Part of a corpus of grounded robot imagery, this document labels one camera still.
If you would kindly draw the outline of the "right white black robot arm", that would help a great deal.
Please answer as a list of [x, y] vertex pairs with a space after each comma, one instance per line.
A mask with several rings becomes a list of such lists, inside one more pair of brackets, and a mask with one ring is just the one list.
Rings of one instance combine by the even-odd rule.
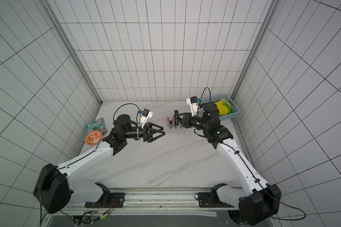
[[201, 130], [208, 143], [230, 162], [242, 187], [237, 190], [219, 183], [211, 188], [209, 197], [198, 194], [200, 202], [212, 203], [215, 207], [230, 205], [251, 226], [278, 213], [281, 190], [276, 184], [270, 185], [247, 160], [231, 132], [221, 124], [217, 105], [204, 105], [202, 117], [175, 111], [174, 119], [184, 128]]

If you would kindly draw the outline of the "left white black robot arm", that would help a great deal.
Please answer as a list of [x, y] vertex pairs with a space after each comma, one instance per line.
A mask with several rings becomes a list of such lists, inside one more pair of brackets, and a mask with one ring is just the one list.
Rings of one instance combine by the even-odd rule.
[[151, 143], [165, 135], [164, 128], [154, 123], [138, 126], [127, 114], [114, 121], [110, 134], [92, 149], [59, 165], [47, 164], [39, 174], [33, 196], [49, 214], [59, 212], [71, 204], [85, 203], [90, 208], [108, 208], [115, 205], [110, 189], [94, 180], [85, 181], [81, 175], [101, 161], [114, 157], [126, 145], [128, 139]]

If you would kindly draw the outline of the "clear acrylic lipstick organizer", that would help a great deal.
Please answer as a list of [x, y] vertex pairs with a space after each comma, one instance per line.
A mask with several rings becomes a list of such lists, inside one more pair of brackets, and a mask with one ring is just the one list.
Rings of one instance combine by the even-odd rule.
[[197, 128], [197, 122], [200, 120], [198, 116], [193, 116], [191, 113], [175, 112], [170, 119], [174, 125], [181, 125], [183, 128]]

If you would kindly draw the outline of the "light blue plastic basket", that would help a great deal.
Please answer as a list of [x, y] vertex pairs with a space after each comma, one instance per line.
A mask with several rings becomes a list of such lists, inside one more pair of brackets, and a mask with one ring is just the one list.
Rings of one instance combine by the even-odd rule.
[[221, 121], [236, 118], [240, 109], [235, 102], [226, 94], [207, 97], [200, 99], [200, 108], [206, 103], [212, 102], [217, 105], [219, 110], [219, 118]]

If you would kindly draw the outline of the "yellow toy napa cabbage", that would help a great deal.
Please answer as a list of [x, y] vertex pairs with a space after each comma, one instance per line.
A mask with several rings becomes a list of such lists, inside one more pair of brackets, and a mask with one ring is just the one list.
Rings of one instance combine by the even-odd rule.
[[227, 115], [229, 113], [229, 109], [224, 105], [223, 101], [216, 102], [215, 104], [217, 105], [220, 116]]

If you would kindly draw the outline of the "green toy vegetable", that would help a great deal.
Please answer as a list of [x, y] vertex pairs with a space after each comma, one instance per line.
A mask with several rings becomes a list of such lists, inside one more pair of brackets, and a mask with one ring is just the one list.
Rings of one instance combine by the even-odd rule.
[[234, 112], [231, 103], [228, 102], [225, 98], [221, 98], [220, 101], [223, 101], [224, 105], [228, 107], [228, 109], [229, 109], [229, 113], [228, 114]]

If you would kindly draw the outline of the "green snack packet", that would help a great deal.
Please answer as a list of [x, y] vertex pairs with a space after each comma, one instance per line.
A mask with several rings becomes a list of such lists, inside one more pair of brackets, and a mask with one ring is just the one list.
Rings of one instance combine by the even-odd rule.
[[103, 118], [99, 118], [96, 121], [89, 123], [85, 126], [85, 129], [87, 133], [90, 133], [92, 131], [100, 131], [102, 134], [105, 134], [108, 132]]

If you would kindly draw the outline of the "orange white patterned bowl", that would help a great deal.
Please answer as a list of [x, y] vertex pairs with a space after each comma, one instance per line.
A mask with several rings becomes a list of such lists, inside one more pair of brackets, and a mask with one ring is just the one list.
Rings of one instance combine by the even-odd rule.
[[102, 141], [102, 132], [99, 130], [93, 130], [89, 132], [85, 138], [84, 142], [86, 145], [95, 146]]

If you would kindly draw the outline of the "aluminium mounting rail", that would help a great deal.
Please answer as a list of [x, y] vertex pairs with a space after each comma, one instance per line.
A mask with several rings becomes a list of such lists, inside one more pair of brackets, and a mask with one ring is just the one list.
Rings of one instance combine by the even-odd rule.
[[124, 188], [106, 189], [96, 200], [70, 202], [54, 212], [74, 220], [115, 215], [201, 215], [215, 217], [217, 211], [227, 211], [231, 218], [245, 216], [237, 205], [221, 202], [215, 188]]

